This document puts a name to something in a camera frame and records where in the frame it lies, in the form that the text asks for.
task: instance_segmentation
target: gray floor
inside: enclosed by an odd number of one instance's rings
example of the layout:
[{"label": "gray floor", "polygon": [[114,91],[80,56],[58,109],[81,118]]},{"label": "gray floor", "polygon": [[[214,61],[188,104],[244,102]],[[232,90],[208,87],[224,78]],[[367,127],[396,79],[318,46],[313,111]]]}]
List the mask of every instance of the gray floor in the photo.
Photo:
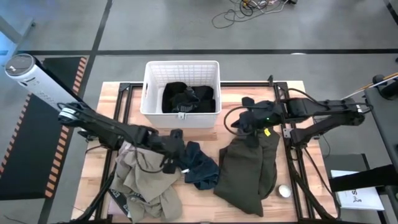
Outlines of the gray floor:
[{"label": "gray floor", "polygon": [[[398,1],[391,2],[394,7],[398,6]],[[16,27],[24,18],[36,19],[37,25],[22,44],[22,50],[88,50],[93,46],[105,4],[106,0],[3,0],[0,14]],[[383,0],[300,0],[296,6],[287,6],[277,14],[236,23],[223,30],[213,28],[211,18],[232,7],[227,0],[114,0],[99,49],[398,48],[398,26]],[[0,50],[7,50],[9,44],[0,36]],[[264,80],[272,74],[276,80],[303,80],[307,92],[318,99],[341,98],[369,83],[375,74],[398,71],[396,57],[396,54],[97,56],[84,100],[95,108],[105,81],[142,81],[145,64],[151,60],[217,60],[222,80]],[[25,95],[23,88],[0,74],[0,124],[3,127],[0,157]],[[371,115],[360,127],[341,127],[325,137],[332,154],[366,153],[371,167],[390,163]],[[321,145],[326,154],[322,139]],[[70,218],[85,147],[84,140],[74,135],[49,223]],[[37,223],[36,210],[40,210],[37,208],[41,208],[42,203],[41,200],[0,202],[0,223],[15,223],[2,215]],[[345,211],[343,215],[344,220],[366,220],[363,213],[354,211]],[[397,223],[391,211],[388,215],[391,223]]]}]

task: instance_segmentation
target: wooden table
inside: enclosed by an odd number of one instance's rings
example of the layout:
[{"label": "wooden table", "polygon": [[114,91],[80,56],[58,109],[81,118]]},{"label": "wooden table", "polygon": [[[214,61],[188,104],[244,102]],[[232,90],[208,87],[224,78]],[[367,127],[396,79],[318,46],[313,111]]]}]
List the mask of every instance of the wooden table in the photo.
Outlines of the wooden table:
[{"label": "wooden table", "polygon": [[[304,89],[303,82],[301,81],[288,81],[289,88]],[[97,112],[113,117],[114,109],[116,106],[116,98],[118,95],[119,82],[104,82],[99,96],[99,103]],[[275,100],[274,90],[271,87],[222,87],[222,111],[219,114],[216,125],[211,129],[184,129],[185,141],[196,141],[200,143],[202,151],[210,156],[215,162],[218,163],[219,149],[227,146],[232,138],[232,134],[227,132],[223,126],[223,118],[225,114],[232,108],[241,106],[241,98],[249,96],[254,98],[256,102],[261,100]],[[304,97],[300,93],[290,92],[290,97]],[[130,115],[128,117],[129,124],[142,124],[151,126],[150,122],[140,114],[139,106],[141,100],[141,90],[134,89]],[[122,105],[125,105],[126,96],[123,98]],[[227,122],[230,124],[239,117],[241,111],[232,113]],[[297,125],[298,128],[304,128],[312,124],[312,119],[308,119]],[[275,126],[275,130],[281,135],[280,126]],[[169,134],[169,129],[160,129],[160,134]],[[98,143],[91,143],[89,147],[95,146]],[[323,163],[322,153],[318,141],[311,140],[307,147],[309,153],[317,164],[322,176],[327,180],[325,165]],[[103,173],[103,166],[106,151],[104,149],[95,149],[90,151],[85,158],[85,164],[81,173],[80,184],[76,197],[75,207],[72,218],[76,218],[82,214],[84,210],[95,197],[100,189],[101,176]],[[307,179],[310,190],[325,207],[325,209],[333,216],[336,216],[335,204],[332,197],[327,192],[326,188],[321,183],[317,172],[308,159],[308,156],[303,156],[305,170],[307,171]],[[277,183],[291,185],[289,179],[289,171],[287,168],[287,161],[285,155],[285,148],[282,138],[279,141],[277,148]],[[264,209],[264,217],[257,215],[247,215],[239,209],[228,205],[228,203],[215,196],[213,190],[197,190],[192,184],[185,184],[183,177],[173,184],[174,189],[177,191],[178,196],[183,204],[183,214],[176,220],[176,222],[295,222],[297,216],[294,207],[293,197],[281,198],[274,190],[270,196],[262,201]],[[305,206],[305,199],[301,190],[299,190],[301,207],[303,214],[307,217],[307,209]],[[126,222],[130,221],[120,211],[115,212],[114,203],[110,203],[111,198],[109,195],[104,200],[103,214],[106,216],[109,211],[109,204],[113,210],[113,222]],[[144,222],[159,222],[159,219],[148,218]]]}]

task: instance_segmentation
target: plastic basket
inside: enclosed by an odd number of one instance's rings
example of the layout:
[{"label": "plastic basket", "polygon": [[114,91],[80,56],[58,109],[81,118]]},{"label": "plastic basket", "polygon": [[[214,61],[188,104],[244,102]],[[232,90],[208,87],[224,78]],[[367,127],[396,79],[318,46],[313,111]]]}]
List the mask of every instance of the plastic basket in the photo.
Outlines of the plastic basket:
[{"label": "plastic basket", "polygon": [[[163,113],[163,91],[168,83],[208,85],[214,89],[215,113]],[[148,62],[141,96],[141,113],[156,128],[212,128],[221,112],[220,66],[216,61]]]}]

